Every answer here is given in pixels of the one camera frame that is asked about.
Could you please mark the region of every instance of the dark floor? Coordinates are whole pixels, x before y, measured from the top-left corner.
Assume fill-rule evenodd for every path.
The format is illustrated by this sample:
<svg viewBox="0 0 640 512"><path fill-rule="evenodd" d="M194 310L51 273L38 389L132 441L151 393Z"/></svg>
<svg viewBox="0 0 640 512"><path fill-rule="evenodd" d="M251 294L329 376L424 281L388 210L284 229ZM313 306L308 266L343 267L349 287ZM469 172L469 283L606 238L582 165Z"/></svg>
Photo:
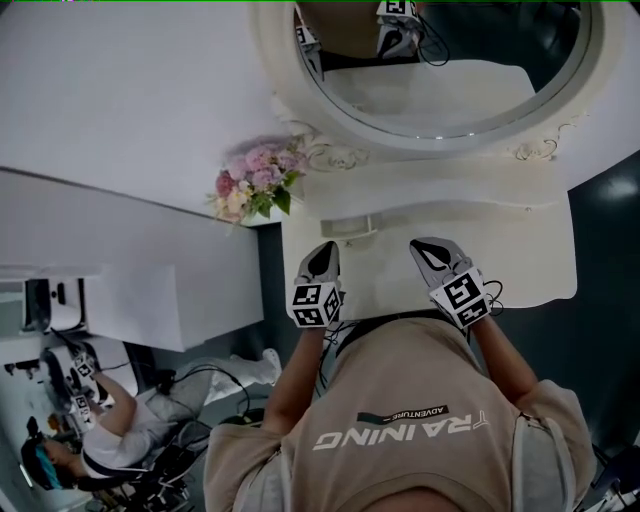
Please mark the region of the dark floor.
<svg viewBox="0 0 640 512"><path fill-rule="evenodd" d="M640 324L635 323L640 320L640 299L635 295L640 289L639 189L640 152L571 190L576 296L505 310L496 318L540 378L577 393L594 442L609 448L623 440L633 442L640 429ZM185 354L153 350L158 367L176 368L203 355L257 358L266 347L276 348L283 362L288 360L299 331L285 310L280 226L258 228L258 241L265 320ZM325 374L330 366L328 361ZM263 405L269 390L250 388L252 403ZM217 424L236 414L241 399L236 394L214 402L202 419ZM202 481L198 472L194 476ZM201 500L199 484L193 491L196 502Z"/></svg>

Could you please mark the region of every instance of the pink flower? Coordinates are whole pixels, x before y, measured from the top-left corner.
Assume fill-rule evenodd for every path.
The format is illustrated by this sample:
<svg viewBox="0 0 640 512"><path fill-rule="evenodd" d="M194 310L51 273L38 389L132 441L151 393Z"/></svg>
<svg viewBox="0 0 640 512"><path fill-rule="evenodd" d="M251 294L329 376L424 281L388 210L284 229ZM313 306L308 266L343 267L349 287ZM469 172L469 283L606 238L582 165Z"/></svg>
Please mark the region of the pink flower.
<svg viewBox="0 0 640 512"><path fill-rule="evenodd" d="M233 181L233 178L229 175L229 172L222 171L216 179L216 192L218 193L218 196L226 198L233 190L235 184L236 182Z"/></svg>
<svg viewBox="0 0 640 512"><path fill-rule="evenodd" d="M295 171L300 167L298 159L288 151L283 151L278 155L278 163L285 172Z"/></svg>
<svg viewBox="0 0 640 512"><path fill-rule="evenodd" d="M247 161L242 157L234 159L229 165L229 175L236 181L245 179L250 171Z"/></svg>
<svg viewBox="0 0 640 512"><path fill-rule="evenodd" d="M271 164L271 159L275 157L274 152L267 146L258 146L247 153L245 161L254 172L259 171L263 167Z"/></svg>
<svg viewBox="0 0 640 512"><path fill-rule="evenodd" d="M273 167L276 167L277 170L277 166L273 165L270 167L263 167L258 172L255 172L251 177L253 186L256 188L266 188L269 185L277 183L280 178L280 172L278 171L278 175L276 175Z"/></svg>

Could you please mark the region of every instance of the chair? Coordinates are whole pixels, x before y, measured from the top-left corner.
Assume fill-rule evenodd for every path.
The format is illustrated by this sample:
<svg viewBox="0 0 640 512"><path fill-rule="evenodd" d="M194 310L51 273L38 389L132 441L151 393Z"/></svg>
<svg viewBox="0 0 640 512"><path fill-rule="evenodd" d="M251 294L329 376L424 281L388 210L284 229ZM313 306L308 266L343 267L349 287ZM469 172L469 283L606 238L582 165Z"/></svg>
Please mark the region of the chair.
<svg viewBox="0 0 640 512"><path fill-rule="evenodd" d="M81 478L78 488L93 493L119 488L121 494L110 497L131 512L178 510L189 500L184 477L207 450L210 432L199 421L181 422L167 436L168 444L154 450L140 467L112 470L111 478ZM134 492L127 494L125 484Z"/></svg>

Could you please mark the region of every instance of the beige t-shirt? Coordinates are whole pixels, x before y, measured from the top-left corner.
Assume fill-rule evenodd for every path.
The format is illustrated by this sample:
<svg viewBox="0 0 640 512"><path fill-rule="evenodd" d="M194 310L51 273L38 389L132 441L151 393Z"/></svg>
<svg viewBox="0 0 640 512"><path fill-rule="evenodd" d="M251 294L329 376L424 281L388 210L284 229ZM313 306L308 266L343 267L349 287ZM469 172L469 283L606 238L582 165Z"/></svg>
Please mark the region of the beige t-shirt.
<svg viewBox="0 0 640 512"><path fill-rule="evenodd" d="M356 512L425 487L463 511L507 512L520 411L560 425L581 496L594 465L573 392L543 381L515 407L482 374L454 327L397 320L344 350L327 393L284 438L239 426L214 429L207 511L231 510L244 477L281 449L292 468L294 511Z"/></svg>

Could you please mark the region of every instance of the person sitting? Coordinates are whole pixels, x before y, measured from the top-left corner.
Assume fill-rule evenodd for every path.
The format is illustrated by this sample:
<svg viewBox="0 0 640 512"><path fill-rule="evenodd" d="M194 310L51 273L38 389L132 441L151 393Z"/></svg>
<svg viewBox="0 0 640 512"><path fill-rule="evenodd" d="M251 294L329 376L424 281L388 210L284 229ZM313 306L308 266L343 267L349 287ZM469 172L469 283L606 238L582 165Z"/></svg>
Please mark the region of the person sitting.
<svg viewBox="0 0 640 512"><path fill-rule="evenodd" d="M31 436L22 446L23 466L41 487L73 489L79 479L109 478L109 471L139 465L161 446L171 428L180 421L196 419L202 408L251 384L274 385L282 373L273 349L261 361L237 356L229 360L205 358L180 369L168 394L151 389L131 396L118 382L96 370L93 379L111 395L114 405L103 411L93 404L96 425L82 439L76 453L67 444L42 435Z"/></svg>

